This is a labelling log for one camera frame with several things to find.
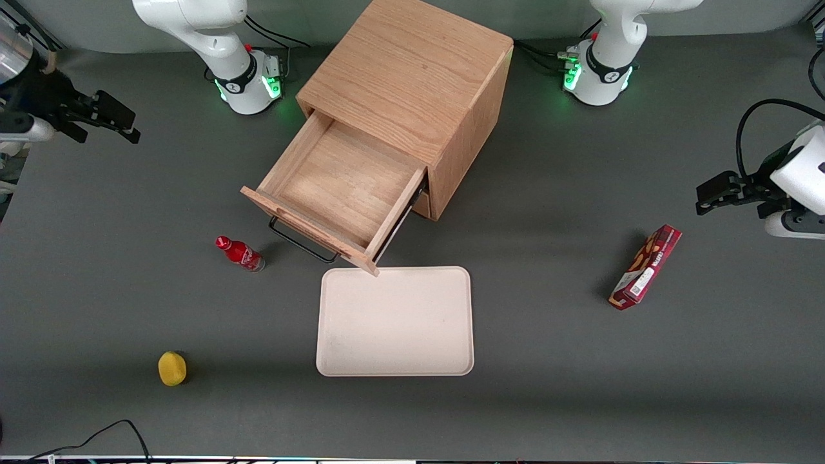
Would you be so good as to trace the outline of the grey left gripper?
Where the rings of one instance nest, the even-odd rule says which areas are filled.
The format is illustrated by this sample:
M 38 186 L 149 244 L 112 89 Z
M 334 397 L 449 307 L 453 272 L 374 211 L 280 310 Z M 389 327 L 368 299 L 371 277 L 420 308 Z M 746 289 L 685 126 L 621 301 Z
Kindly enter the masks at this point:
M 790 198 L 776 198 L 777 187 L 769 177 L 722 171 L 696 188 L 695 211 L 705 215 L 724 206 L 744 206 L 759 202 L 757 214 L 765 220 L 767 234 L 779 238 L 824 240 L 824 217 L 812 211 L 793 209 Z

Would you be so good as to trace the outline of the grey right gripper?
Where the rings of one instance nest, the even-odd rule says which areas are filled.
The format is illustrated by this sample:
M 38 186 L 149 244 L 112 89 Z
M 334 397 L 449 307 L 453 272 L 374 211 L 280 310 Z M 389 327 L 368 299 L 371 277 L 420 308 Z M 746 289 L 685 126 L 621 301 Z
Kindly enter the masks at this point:
M 68 121 L 61 121 L 61 132 L 77 143 L 86 143 L 88 132 L 75 122 L 112 130 L 132 144 L 138 144 L 141 133 L 135 129 L 135 112 L 109 93 L 99 90 L 92 96 L 80 94 L 66 106 Z M 33 115 L 3 115 L 1 141 L 41 143 L 53 138 L 56 131 L 46 121 Z

